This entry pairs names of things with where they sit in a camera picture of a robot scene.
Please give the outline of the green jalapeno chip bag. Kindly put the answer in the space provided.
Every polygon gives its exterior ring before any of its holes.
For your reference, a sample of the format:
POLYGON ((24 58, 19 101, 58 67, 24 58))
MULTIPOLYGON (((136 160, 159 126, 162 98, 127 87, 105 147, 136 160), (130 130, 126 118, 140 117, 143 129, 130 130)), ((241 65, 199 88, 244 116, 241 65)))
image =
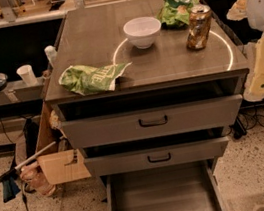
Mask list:
POLYGON ((116 79, 122 76, 129 65, 130 62, 100 68, 71 65, 60 75, 59 85, 81 96, 113 91, 116 88, 116 79))

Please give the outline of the green chip bag at back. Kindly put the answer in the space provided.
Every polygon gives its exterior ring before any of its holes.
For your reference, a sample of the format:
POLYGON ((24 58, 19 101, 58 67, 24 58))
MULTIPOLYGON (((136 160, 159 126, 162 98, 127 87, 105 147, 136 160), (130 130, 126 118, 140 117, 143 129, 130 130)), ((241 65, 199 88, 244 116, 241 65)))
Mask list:
POLYGON ((189 23, 189 15, 193 6, 200 0, 163 0, 163 6, 157 19, 164 28, 182 28, 189 23))

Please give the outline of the grey drawer cabinet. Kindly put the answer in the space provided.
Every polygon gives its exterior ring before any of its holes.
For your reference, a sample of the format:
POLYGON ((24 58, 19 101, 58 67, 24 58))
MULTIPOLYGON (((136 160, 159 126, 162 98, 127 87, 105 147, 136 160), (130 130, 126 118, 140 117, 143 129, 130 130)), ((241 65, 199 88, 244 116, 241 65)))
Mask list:
MULTIPOLYGON (((161 5, 162 0, 134 0, 67 14, 56 75, 77 64, 100 67, 130 62, 131 65, 118 78, 116 88, 108 93, 84 97, 68 92, 56 79, 51 80, 46 100, 62 124, 223 96, 242 96, 247 60, 218 25, 212 26, 208 43, 201 51, 188 49, 185 30, 166 29, 154 45, 144 50, 126 40, 124 24, 132 18, 152 16, 161 5)), ((231 126, 76 149, 85 163, 86 159, 96 157, 228 137, 231 126)), ((200 161, 207 163, 214 176, 219 158, 200 161)))

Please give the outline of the open bottom drawer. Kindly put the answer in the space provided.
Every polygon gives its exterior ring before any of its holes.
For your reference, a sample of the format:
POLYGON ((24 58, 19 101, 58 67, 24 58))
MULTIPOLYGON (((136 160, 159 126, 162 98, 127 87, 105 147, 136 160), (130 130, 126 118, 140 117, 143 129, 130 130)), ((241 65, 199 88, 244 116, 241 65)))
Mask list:
POLYGON ((204 161, 109 175, 107 211, 228 211, 204 161))

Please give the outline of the middle drawer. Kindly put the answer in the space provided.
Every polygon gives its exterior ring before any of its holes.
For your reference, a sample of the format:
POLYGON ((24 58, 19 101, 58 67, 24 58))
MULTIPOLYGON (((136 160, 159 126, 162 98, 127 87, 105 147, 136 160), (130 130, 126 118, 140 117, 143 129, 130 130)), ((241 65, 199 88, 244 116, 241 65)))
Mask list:
POLYGON ((166 165, 178 165, 223 156, 228 137, 187 144, 170 145, 142 151, 131 151, 85 160, 93 176, 121 174, 166 165))

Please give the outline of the top drawer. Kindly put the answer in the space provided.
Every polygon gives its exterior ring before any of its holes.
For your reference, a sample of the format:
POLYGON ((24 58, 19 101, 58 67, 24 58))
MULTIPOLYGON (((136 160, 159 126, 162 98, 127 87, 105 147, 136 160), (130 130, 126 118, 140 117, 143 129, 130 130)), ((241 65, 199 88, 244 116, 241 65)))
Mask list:
POLYGON ((74 148, 124 143, 232 125, 242 96, 223 96, 161 108, 104 115, 62 124, 74 148))

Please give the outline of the crushed gold soda can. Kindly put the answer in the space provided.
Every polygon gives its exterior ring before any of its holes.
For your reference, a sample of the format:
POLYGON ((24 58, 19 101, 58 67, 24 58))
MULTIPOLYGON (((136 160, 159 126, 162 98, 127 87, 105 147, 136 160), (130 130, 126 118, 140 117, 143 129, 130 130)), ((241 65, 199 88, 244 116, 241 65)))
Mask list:
POLYGON ((186 46, 192 50, 202 50, 206 47, 209 39, 212 10, 207 5, 198 4, 193 6, 190 11, 186 46))

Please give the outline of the white bowl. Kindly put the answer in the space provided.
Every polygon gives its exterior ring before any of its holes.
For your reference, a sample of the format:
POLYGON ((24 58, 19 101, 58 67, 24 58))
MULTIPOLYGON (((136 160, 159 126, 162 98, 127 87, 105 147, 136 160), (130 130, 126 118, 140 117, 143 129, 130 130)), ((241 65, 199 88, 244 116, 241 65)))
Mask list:
POLYGON ((131 19, 124 24, 123 29, 130 44, 144 49, 150 48, 160 35, 161 23, 158 19, 147 16, 131 19))

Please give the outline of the white bottle beside cabinet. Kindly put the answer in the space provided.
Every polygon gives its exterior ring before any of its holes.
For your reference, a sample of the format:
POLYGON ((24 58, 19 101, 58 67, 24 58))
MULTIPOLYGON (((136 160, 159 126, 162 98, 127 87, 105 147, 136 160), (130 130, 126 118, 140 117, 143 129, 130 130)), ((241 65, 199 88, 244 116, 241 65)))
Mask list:
POLYGON ((56 48, 53 46, 47 46, 44 49, 44 53, 46 54, 46 57, 49 60, 49 64, 51 64, 52 67, 54 67, 56 65, 55 61, 57 59, 57 52, 56 52, 56 48))

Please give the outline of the cardboard box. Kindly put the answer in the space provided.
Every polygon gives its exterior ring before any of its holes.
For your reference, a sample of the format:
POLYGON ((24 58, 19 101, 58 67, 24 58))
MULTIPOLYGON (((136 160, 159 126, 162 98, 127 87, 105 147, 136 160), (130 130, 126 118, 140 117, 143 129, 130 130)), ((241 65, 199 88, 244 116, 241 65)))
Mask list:
POLYGON ((36 150, 44 149, 37 161, 45 178, 52 185, 89 178, 82 154, 62 139, 60 120, 54 110, 46 103, 42 105, 36 150))

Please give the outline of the white paper cup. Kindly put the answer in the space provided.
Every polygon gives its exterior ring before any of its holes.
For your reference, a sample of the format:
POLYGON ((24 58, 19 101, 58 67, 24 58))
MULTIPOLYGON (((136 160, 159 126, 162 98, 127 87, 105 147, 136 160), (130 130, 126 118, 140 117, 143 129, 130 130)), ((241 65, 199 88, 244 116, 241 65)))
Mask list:
POLYGON ((24 83, 26 83, 26 85, 28 86, 32 86, 32 85, 37 85, 37 78, 34 75, 34 71, 32 71, 32 66, 31 65, 23 65, 20 66, 17 70, 16 73, 18 74, 18 76, 20 76, 24 83))

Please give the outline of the clear plastic bottle on floor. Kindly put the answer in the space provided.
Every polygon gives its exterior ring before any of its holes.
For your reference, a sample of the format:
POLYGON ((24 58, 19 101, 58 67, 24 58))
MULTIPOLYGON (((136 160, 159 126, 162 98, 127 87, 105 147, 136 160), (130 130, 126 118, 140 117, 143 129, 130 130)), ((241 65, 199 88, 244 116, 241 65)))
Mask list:
POLYGON ((24 182, 43 196, 51 196, 56 191, 56 186, 48 182, 38 162, 23 166, 20 176, 24 182))

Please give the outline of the grabber tool with white shaft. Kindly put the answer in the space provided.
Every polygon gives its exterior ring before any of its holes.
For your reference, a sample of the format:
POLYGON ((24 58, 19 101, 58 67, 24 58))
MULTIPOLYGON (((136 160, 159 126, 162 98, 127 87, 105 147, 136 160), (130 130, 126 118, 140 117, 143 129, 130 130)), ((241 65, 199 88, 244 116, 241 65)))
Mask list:
POLYGON ((43 149, 39 150, 37 153, 33 154, 33 156, 30 156, 25 161, 20 163, 19 165, 16 165, 16 167, 12 167, 10 170, 6 171, 4 174, 0 175, 0 183, 5 180, 6 177, 10 176, 11 173, 17 172, 22 168, 22 166, 26 166, 29 162, 36 159, 40 154, 47 151, 50 147, 53 147, 55 144, 57 144, 58 141, 51 142, 48 146, 43 147, 43 149))

